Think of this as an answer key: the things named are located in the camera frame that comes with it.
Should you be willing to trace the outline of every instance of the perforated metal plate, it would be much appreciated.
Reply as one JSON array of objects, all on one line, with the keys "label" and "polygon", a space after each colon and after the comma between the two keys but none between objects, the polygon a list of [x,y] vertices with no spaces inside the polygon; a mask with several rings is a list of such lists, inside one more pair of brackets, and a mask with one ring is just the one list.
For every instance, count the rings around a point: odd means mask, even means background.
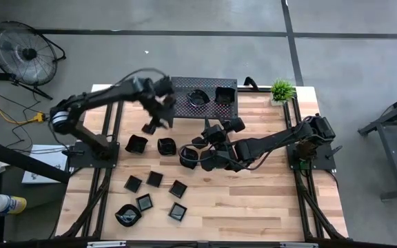
[{"label": "perforated metal plate", "polygon": [[[177,103],[175,118],[205,118],[227,120],[238,117],[237,80],[236,79],[207,79],[192,77],[172,77]],[[235,90],[235,102],[231,105],[217,104],[215,89],[217,87],[230,87]],[[188,101],[186,95],[192,90],[203,90],[210,98],[210,102],[203,107],[194,107]]]}]

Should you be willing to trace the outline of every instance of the electric fan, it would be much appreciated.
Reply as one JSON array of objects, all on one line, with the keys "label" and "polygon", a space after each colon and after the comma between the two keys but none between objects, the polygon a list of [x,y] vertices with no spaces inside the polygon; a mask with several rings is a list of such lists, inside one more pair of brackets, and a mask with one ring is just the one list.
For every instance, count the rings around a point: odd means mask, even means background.
[{"label": "electric fan", "polygon": [[[57,58],[53,46],[62,51]],[[0,80],[12,81],[47,99],[52,97],[38,86],[50,82],[57,71],[57,62],[66,59],[65,52],[38,30],[17,21],[0,23]]]}]

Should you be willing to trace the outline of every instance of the concrete floor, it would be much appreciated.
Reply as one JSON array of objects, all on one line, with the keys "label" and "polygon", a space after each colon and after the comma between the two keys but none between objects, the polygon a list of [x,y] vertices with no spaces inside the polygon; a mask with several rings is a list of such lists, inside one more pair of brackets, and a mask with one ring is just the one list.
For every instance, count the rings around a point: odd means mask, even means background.
[{"label": "concrete floor", "polygon": [[[288,5],[295,32],[397,33],[394,0],[288,0]],[[0,0],[0,21],[8,19],[38,28],[286,31],[279,0]],[[70,94],[89,91],[94,83],[113,83],[148,66],[175,76],[227,77],[239,83],[246,76],[261,85],[277,77],[295,82],[285,37],[47,37],[62,46],[68,59],[42,88],[54,97],[38,105],[43,111]],[[316,88],[321,114],[337,135],[334,145],[344,147],[336,165],[349,236],[397,245],[397,200],[379,199],[396,189],[395,175],[378,135],[362,138],[356,132],[397,100],[397,40],[296,39],[296,49],[304,85]],[[0,93],[26,105],[34,103],[30,93],[4,82]],[[21,107],[2,102],[1,108],[22,118]],[[0,118],[3,145],[14,141],[8,127]],[[34,143],[54,143],[46,125],[26,129]],[[47,238],[59,206],[57,201],[27,210],[15,220],[7,239]]]}]

